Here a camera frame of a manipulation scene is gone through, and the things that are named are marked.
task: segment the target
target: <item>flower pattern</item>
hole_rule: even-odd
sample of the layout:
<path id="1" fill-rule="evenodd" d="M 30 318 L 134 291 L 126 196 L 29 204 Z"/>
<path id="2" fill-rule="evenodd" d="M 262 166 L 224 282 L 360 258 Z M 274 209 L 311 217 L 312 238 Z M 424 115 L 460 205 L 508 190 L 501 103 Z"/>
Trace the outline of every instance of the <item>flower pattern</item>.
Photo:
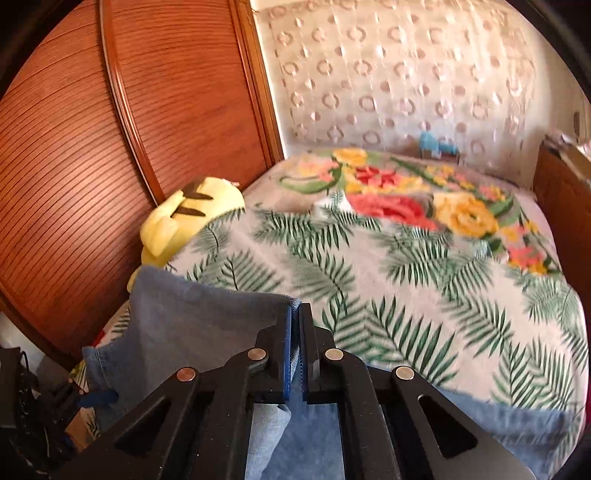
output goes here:
<path id="1" fill-rule="evenodd" d="M 339 162 L 334 160 L 302 161 L 298 165 L 298 173 L 303 177 L 315 177 L 320 181 L 331 182 L 331 171 L 339 168 Z"/>
<path id="2" fill-rule="evenodd" d="M 546 273 L 547 269 L 543 264 L 544 257 L 541 252 L 532 246 L 522 248 L 507 248 L 509 251 L 509 264 L 524 270 L 536 273 Z"/>
<path id="3" fill-rule="evenodd" d="M 437 230 L 437 224 L 425 216 L 416 200 L 397 195 L 351 194 L 347 200 L 353 209 L 365 216 L 387 218 L 393 222 Z"/>
<path id="4" fill-rule="evenodd" d="M 490 200 L 491 202 L 501 202 L 506 199 L 503 191 L 496 185 L 481 185 L 480 188 L 478 188 L 478 192 L 486 200 Z"/>
<path id="5" fill-rule="evenodd" d="M 358 167 L 355 171 L 355 179 L 363 185 L 387 189 L 396 186 L 401 177 L 392 170 L 380 170 L 375 167 Z"/>
<path id="6" fill-rule="evenodd" d="M 433 203 L 436 219 L 458 235 L 481 238 L 499 229 L 495 216 L 471 193 L 436 193 Z"/>
<path id="7" fill-rule="evenodd" d="M 368 153 L 361 148 L 337 148 L 333 155 L 337 161 L 351 167 L 363 167 L 368 158 Z"/>
<path id="8" fill-rule="evenodd" d="M 543 245 L 538 225 L 528 220 L 516 198 L 473 174 L 445 163 L 412 162 L 388 153 L 338 148 L 300 158 L 297 175 L 281 184 L 301 194 L 344 190 L 352 207 L 427 229 L 447 229 L 456 235 L 484 239 L 495 255 L 513 249 L 502 261 L 539 274 L 560 272 Z"/>

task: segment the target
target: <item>wooden wardrobe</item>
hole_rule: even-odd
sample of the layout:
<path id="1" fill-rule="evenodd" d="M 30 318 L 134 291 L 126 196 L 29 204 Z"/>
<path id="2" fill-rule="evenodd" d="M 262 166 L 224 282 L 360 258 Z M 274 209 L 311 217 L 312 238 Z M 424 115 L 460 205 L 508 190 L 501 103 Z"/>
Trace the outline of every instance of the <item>wooden wardrobe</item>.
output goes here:
<path id="1" fill-rule="evenodd" d="M 72 366 L 125 301 L 150 210 L 280 157 L 248 1 L 82 1 L 0 100 L 0 310 Z"/>

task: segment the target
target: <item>red flower print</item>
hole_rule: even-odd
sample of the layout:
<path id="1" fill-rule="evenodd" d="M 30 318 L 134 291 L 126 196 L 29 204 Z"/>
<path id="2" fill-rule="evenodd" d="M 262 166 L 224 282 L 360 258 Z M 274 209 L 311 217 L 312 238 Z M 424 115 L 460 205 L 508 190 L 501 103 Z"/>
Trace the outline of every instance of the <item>red flower print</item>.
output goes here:
<path id="1" fill-rule="evenodd" d="M 415 225 L 426 230 L 437 230 L 437 225 L 425 217 L 423 207 L 416 200 L 397 195 L 372 193 L 347 195 L 353 210 L 365 216 L 387 218 L 393 222 Z"/>
<path id="2" fill-rule="evenodd" d="M 509 251 L 509 262 L 516 267 L 531 267 L 544 259 L 542 254 L 534 247 L 508 247 L 507 250 Z"/>
<path id="3" fill-rule="evenodd" d="M 355 178 L 364 185 L 384 188 L 385 186 L 396 186 L 400 183 L 400 176 L 392 170 L 380 170 L 376 167 L 357 167 Z"/>

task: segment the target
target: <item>floral blanket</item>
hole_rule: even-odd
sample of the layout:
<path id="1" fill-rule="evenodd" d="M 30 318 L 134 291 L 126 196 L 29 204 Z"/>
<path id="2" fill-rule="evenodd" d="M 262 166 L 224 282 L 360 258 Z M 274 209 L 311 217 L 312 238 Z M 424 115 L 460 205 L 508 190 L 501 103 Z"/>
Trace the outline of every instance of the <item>floral blanket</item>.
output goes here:
<path id="1" fill-rule="evenodd" d="M 560 272 L 556 252 L 514 195 L 469 168 L 342 148 L 302 155 L 277 182 L 306 196 L 343 190 L 360 214 L 482 239 L 516 267 Z"/>
<path id="2" fill-rule="evenodd" d="M 584 315 L 560 274 L 500 262 L 488 238 L 354 212 L 342 191 L 298 215 L 238 210 L 167 266 L 191 281 L 311 304 L 336 345 L 367 364 L 413 367 L 432 384 L 520 408 L 572 411 L 556 468 L 582 427 Z"/>

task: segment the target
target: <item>denim cloth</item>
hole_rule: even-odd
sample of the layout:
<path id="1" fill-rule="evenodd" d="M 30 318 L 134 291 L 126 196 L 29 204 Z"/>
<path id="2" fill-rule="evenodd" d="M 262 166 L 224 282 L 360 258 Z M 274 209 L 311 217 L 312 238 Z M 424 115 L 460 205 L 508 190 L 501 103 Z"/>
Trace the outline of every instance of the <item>denim cloth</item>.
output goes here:
<path id="1" fill-rule="evenodd" d="M 189 282 L 165 270 L 142 267 L 130 296 L 131 322 L 124 335 L 83 350 L 91 391 L 115 390 L 116 402 L 97 406 L 99 428 L 111 425 L 179 368 L 221 367 L 255 344 L 259 330 L 295 313 L 300 301 L 283 295 L 243 293 Z M 297 352 L 291 353 L 295 367 Z M 256 480 L 289 422 L 285 406 L 257 404 L 247 478 Z"/>
<path id="2" fill-rule="evenodd" d="M 571 412 L 513 408 L 439 391 L 529 467 L 537 480 L 550 477 L 553 453 L 573 421 Z M 298 374 L 287 405 L 291 420 L 262 480 L 344 480 L 336 405 L 306 405 Z"/>
<path id="3" fill-rule="evenodd" d="M 190 365 L 207 371 L 222 366 L 252 347 L 259 330 L 299 306 L 299 300 L 290 297 L 221 290 L 152 267 L 142 267 L 130 302 L 132 321 L 125 334 L 101 348 L 83 350 L 90 390 L 113 389 L 119 395 L 117 402 L 96 408 L 103 432 L 179 368 Z M 296 354 L 291 353 L 292 373 Z M 457 392 L 442 393 L 538 480 L 550 476 L 553 452 L 573 421 L 572 413 L 512 408 Z M 305 405 L 298 373 L 287 407 L 255 405 L 246 478 L 343 479 L 336 406 Z"/>

